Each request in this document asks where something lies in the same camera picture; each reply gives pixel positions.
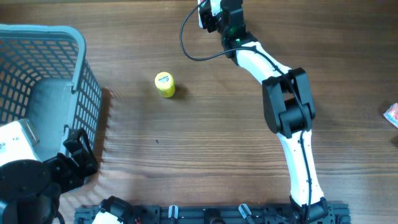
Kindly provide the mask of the yellow lid jar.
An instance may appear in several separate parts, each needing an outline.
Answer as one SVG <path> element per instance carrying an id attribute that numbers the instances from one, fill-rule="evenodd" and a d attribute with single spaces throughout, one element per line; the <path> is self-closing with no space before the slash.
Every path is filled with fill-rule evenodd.
<path id="1" fill-rule="evenodd" d="M 170 98 L 175 93 L 175 83 L 173 76 L 168 72 L 160 72 L 155 77 L 155 86 L 159 95 L 164 98 Z"/>

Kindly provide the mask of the red juice carton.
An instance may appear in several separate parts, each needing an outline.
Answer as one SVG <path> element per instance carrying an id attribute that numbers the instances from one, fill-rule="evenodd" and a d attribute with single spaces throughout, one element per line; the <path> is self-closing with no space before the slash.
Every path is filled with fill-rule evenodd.
<path id="1" fill-rule="evenodd" d="M 392 125 L 394 125 L 396 128 L 398 128 L 398 104 L 394 103 L 389 107 L 388 110 L 386 110 L 383 113 L 383 116 L 390 122 Z"/>

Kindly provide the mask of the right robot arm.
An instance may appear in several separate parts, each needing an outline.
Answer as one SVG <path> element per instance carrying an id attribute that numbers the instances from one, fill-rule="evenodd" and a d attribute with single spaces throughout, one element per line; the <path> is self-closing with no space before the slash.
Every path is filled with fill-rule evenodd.
<path id="1" fill-rule="evenodd" d="M 242 1 L 199 1 L 200 27 L 221 34 L 223 55 L 247 70 L 262 86 L 264 117 L 284 149 L 290 175 L 290 201 L 296 223 L 312 223 L 328 215 L 312 154 L 315 118 L 307 73 L 271 57 L 246 30 Z"/>

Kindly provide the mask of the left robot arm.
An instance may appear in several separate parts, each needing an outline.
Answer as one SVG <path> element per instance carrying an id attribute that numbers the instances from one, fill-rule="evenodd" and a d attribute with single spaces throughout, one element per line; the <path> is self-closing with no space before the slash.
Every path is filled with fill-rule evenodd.
<path id="1" fill-rule="evenodd" d="M 1 223 L 53 223 L 65 219 L 60 196 L 78 189 L 98 172 L 98 162 L 83 128 L 63 142 L 70 153 L 40 162 L 18 159 L 1 166 Z"/>

